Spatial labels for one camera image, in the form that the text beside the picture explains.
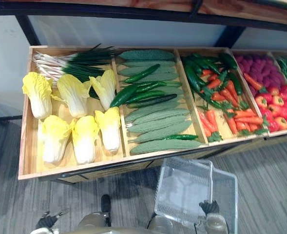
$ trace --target yellow cabbage leaf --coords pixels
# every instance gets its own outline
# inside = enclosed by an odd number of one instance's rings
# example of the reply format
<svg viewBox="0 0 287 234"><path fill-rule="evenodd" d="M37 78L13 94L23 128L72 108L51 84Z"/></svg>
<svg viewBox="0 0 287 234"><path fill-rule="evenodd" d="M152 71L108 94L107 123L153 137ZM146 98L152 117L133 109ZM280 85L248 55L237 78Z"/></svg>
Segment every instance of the yellow cabbage leaf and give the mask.
<svg viewBox="0 0 287 234"><path fill-rule="evenodd" d="M89 77L89 79L100 98L101 105L107 111L115 98L116 79L113 70L105 71L101 77Z"/></svg>
<svg viewBox="0 0 287 234"><path fill-rule="evenodd" d="M58 116L47 117L42 124L44 137L43 161L56 163L62 160L66 143L75 125L76 119L70 124Z"/></svg>
<svg viewBox="0 0 287 234"><path fill-rule="evenodd" d="M91 82L80 82L76 77L65 74L57 81L57 88L61 98L53 96L53 99L62 101L69 107L71 116L79 118L88 114L87 98Z"/></svg>
<svg viewBox="0 0 287 234"><path fill-rule="evenodd" d="M80 118L72 130L74 152L79 164L91 163L95 160L95 139L99 126L93 116Z"/></svg>
<svg viewBox="0 0 287 234"><path fill-rule="evenodd" d="M118 107L112 107L105 113L95 111L95 120L99 124L104 148L117 151L120 147L120 116Z"/></svg>
<svg viewBox="0 0 287 234"><path fill-rule="evenodd" d="M35 118L43 119L51 115L52 79L47 80L41 74L29 72L23 78L22 91L31 101L32 113Z"/></svg>

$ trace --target white wall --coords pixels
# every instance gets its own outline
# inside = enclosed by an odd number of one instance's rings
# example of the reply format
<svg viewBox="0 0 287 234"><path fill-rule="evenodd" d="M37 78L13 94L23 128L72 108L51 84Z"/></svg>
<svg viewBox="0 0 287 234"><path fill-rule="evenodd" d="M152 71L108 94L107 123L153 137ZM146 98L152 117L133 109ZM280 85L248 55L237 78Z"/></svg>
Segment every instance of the white wall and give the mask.
<svg viewBox="0 0 287 234"><path fill-rule="evenodd" d="M233 49L287 50L287 32L247 28Z"/></svg>
<svg viewBox="0 0 287 234"><path fill-rule="evenodd" d="M21 115L29 43L14 16L0 16L0 117Z"/></svg>
<svg viewBox="0 0 287 234"><path fill-rule="evenodd" d="M224 26L139 19L31 16L42 44L213 46Z"/></svg>

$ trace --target basket handle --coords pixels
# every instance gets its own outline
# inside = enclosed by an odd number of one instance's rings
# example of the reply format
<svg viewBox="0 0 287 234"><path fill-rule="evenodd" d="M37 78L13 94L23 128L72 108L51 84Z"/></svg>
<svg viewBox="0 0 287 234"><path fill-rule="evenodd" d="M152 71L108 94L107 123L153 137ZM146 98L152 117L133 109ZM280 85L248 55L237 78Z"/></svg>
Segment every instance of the basket handle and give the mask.
<svg viewBox="0 0 287 234"><path fill-rule="evenodd" d="M212 188L213 188L213 181L212 181L212 172L214 170L214 166L213 166L213 163L212 161L210 160L202 160L202 159L199 159L199 160L192 160L191 161L192 163L201 163L201 164L208 164L208 166L210 167L210 185L209 185L209 198L208 198L208 203L209 204L212 204Z"/></svg>

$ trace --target plastic basket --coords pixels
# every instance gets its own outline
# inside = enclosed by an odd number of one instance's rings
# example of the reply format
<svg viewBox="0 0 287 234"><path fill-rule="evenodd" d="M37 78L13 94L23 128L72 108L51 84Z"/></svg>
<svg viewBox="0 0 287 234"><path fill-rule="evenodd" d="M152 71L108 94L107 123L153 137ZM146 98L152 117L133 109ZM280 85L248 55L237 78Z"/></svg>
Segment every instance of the plastic basket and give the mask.
<svg viewBox="0 0 287 234"><path fill-rule="evenodd" d="M205 216L199 203L216 200L229 233L237 234L237 196L235 175L214 168L208 160L171 157L161 168L154 211L178 222L196 223Z"/></svg>

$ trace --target gray floor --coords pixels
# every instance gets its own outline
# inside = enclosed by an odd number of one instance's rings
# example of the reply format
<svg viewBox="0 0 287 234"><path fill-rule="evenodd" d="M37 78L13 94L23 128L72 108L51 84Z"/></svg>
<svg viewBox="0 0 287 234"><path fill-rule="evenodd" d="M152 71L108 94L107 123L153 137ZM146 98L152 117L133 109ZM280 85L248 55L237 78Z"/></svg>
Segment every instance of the gray floor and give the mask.
<svg viewBox="0 0 287 234"><path fill-rule="evenodd" d="M70 208L57 222L73 230L112 197L114 226L145 227L154 208L159 168L106 177L74 186L37 179L17 181L20 120L0 124L0 234L28 234L46 210ZM287 234L287 143L212 158L235 173L239 185L238 233Z"/></svg>

